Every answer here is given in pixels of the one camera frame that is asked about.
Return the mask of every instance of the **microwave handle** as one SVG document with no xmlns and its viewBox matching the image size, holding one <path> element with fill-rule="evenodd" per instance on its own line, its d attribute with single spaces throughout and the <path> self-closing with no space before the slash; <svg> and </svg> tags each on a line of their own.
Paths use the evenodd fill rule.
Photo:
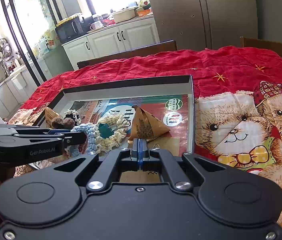
<svg viewBox="0 0 282 240">
<path fill-rule="evenodd" d="M 72 28 L 73 28 L 74 32 L 77 33 L 77 31 L 75 30 L 75 27 L 73 25 L 73 22 L 71 22 L 71 25 L 72 25 Z"/>
</svg>

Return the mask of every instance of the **yellow bow tie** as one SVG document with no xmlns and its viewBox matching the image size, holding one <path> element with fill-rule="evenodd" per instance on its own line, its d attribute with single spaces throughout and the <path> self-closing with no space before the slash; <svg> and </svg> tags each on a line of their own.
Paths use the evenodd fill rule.
<svg viewBox="0 0 282 240">
<path fill-rule="evenodd" d="M 266 163 L 269 159 L 268 150 L 263 146 L 253 148 L 249 153 L 221 155 L 218 162 L 236 168 L 248 168 L 254 163 Z"/>
</svg>

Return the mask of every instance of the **bear eye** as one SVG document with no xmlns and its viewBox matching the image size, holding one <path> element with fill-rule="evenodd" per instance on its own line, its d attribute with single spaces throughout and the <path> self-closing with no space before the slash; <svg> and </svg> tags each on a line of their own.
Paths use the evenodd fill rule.
<svg viewBox="0 0 282 240">
<path fill-rule="evenodd" d="M 214 123 L 210 125 L 210 130 L 211 131 L 216 131 L 219 127 Z"/>
</svg>

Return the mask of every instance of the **green circular logo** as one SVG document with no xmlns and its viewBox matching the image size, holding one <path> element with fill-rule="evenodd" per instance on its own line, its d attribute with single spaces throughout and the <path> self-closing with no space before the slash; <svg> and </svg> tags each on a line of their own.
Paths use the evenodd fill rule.
<svg viewBox="0 0 282 240">
<path fill-rule="evenodd" d="M 165 108 L 170 111 L 179 110 L 182 107 L 183 103 L 182 100 L 178 98 L 170 99 L 165 103 Z"/>
</svg>

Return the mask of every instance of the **bear nose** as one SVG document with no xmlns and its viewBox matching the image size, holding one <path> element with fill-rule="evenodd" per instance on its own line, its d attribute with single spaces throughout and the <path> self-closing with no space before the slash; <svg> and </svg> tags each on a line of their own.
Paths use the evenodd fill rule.
<svg viewBox="0 0 282 240">
<path fill-rule="evenodd" d="M 239 130 L 238 129 L 233 129 L 231 132 L 229 132 L 230 134 L 236 134 Z"/>
</svg>

